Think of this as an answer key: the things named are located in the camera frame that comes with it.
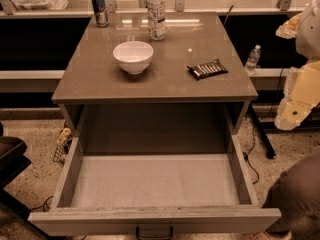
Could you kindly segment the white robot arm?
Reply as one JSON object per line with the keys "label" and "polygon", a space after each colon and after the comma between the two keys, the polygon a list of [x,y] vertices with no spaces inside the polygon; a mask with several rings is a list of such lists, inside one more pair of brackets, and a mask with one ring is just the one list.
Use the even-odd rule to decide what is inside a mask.
{"label": "white robot arm", "polygon": [[296,51],[307,58],[300,69],[291,68],[274,121],[280,130],[298,127],[320,103],[320,0],[278,28],[276,35],[295,37]]}

